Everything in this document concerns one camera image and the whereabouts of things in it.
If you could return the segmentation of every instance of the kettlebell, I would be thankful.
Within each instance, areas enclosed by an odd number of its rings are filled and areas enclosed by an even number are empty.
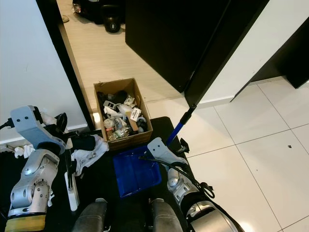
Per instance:
[[[103,5],[101,12],[105,30],[111,33],[118,32],[121,26],[120,5]]]

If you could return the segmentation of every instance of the black cable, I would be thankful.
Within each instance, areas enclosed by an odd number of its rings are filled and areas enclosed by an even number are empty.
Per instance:
[[[8,218],[6,217],[5,213],[2,211],[2,209],[0,209],[0,215],[3,217],[4,220],[8,220]]]
[[[0,130],[1,130],[2,128],[5,128],[5,127],[11,127],[11,128],[15,127],[15,126],[14,126],[14,123],[13,123],[13,121],[12,121],[12,118],[9,118],[8,121],[7,121],[6,123],[2,124],[2,125],[0,126]]]
[[[189,176],[187,173],[185,173],[183,170],[175,167],[174,165],[172,164],[169,164],[165,161],[162,161],[162,160],[159,160],[159,159],[150,159],[150,158],[146,158],[145,156],[140,156],[139,159],[141,160],[148,160],[148,161],[154,161],[154,162],[158,162],[158,163],[161,163],[161,164],[164,164],[176,171],[178,171],[179,173],[181,173],[182,175],[184,175],[185,177],[187,177],[191,182],[192,184],[194,184],[197,189],[201,192],[203,192],[205,195],[207,195],[208,197],[210,198],[214,198],[215,195],[214,195],[214,192],[213,192],[213,188],[212,186],[209,186],[207,183],[205,182],[202,182],[202,183],[199,183],[197,180],[195,180],[193,177]]]
[[[66,161],[66,168],[67,168],[68,187],[69,189],[72,189],[73,183],[72,183],[72,173],[71,173],[71,168],[70,168],[71,155],[70,155],[69,149],[65,150],[64,158]]]
[[[6,122],[6,123],[4,123],[3,125],[0,126],[0,130],[1,130],[2,128],[8,127],[8,126],[9,126],[9,122]]]

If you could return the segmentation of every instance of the white tile floor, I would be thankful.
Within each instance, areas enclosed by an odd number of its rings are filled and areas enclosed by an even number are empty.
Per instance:
[[[184,98],[147,103],[175,126]],[[231,103],[194,112],[179,133],[197,180],[246,232],[309,231],[309,88],[252,85]]]

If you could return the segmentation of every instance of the cardboard box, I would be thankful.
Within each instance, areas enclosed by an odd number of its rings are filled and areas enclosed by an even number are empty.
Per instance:
[[[150,140],[151,134],[153,132],[153,127],[150,122],[150,117],[146,108],[146,104],[143,97],[140,94],[139,87],[137,86],[136,80],[134,78],[122,79],[117,81],[103,82],[94,84],[95,96],[97,99],[98,113],[100,115],[100,123],[102,128],[102,134],[104,141],[108,143],[110,150],[117,150],[121,148],[126,148],[133,145],[138,145],[146,143]],[[114,141],[109,141],[107,139],[107,133],[103,124],[103,116],[98,101],[97,92],[103,92],[104,94],[115,94],[120,90],[125,90],[130,96],[135,98],[137,107],[141,109],[142,114],[147,120],[147,131],[140,134],[131,135],[125,138],[116,139]]]

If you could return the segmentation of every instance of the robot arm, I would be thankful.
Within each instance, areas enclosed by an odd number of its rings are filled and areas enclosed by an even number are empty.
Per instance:
[[[188,163],[173,154],[161,141],[152,140],[147,145],[151,154],[160,163],[174,164],[179,171],[165,165],[168,171],[167,187],[185,216],[190,231],[196,232],[243,232],[241,226],[219,205],[211,200],[212,188],[206,183],[199,184],[185,171]]]
[[[28,158],[20,180],[11,192],[11,207],[5,231],[39,231],[45,226],[45,215],[51,185],[57,174],[59,155],[65,151],[68,136],[63,125],[43,127],[37,107],[24,106],[11,111],[11,127],[36,149]]]

